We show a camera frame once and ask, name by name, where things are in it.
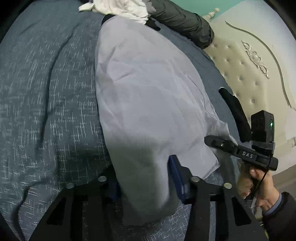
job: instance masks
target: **teal wall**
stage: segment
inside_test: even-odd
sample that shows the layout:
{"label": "teal wall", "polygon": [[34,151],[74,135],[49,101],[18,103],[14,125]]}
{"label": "teal wall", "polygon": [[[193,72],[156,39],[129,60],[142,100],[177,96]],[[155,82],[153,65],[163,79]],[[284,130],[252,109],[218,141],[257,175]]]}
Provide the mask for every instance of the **teal wall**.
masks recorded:
{"label": "teal wall", "polygon": [[190,12],[197,13],[198,15],[207,15],[212,12],[216,7],[220,9],[220,12],[216,14],[217,17],[228,9],[242,2],[243,0],[171,0],[181,8]]}

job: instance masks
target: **screw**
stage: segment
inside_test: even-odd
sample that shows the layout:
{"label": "screw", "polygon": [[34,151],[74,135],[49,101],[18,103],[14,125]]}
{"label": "screw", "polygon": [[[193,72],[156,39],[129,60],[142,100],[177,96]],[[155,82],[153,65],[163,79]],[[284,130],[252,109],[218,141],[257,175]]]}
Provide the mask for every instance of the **screw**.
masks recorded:
{"label": "screw", "polygon": [[232,188],[231,183],[224,183],[223,186],[224,186],[226,189],[231,189],[231,188]]}
{"label": "screw", "polygon": [[198,183],[200,181],[200,178],[197,176],[192,176],[190,180],[194,183]]}
{"label": "screw", "polygon": [[106,182],[106,181],[107,181],[107,177],[106,177],[106,176],[100,176],[100,177],[98,178],[98,181],[99,181],[100,183]]}
{"label": "screw", "polygon": [[75,186],[74,183],[67,183],[66,188],[67,188],[67,189],[71,189],[71,188],[73,188],[74,186]]}

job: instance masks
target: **black sleeve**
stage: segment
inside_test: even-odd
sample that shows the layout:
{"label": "black sleeve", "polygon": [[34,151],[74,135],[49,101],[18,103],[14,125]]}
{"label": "black sleeve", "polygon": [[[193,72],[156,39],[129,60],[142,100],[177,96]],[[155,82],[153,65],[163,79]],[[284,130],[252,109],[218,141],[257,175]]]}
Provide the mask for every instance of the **black sleeve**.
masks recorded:
{"label": "black sleeve", "polygon": [[263,216],[263,224],[270,241],[296,241],[296,201],[287,192],[270,215]]}

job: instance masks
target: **person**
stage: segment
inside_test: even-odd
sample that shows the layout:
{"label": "person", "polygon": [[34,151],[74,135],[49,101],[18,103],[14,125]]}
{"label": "person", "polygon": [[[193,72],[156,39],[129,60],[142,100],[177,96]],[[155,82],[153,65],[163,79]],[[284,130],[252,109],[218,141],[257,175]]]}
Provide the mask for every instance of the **person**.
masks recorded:
{"label": "person", "polygon": [[[264,174],[260,169],[242,165],[238,181],[238,191],[242,198],[251,192],[251,177],[262,180]],[[259,187],[256,206],[262,209],[262,221],[270,241],[296,241],[296,201],[289,193],[278,192],[271,172],[267,172]]]}

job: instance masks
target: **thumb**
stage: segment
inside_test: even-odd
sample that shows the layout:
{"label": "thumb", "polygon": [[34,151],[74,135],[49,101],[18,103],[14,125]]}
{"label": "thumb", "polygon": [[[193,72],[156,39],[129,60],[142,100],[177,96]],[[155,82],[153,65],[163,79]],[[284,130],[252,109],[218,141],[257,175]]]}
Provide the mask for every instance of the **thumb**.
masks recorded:
{"label": "thumb", "polygon": [[250,175],[257,180],[261,180],[264,176],[264,171],[251,167],[250,168]]}

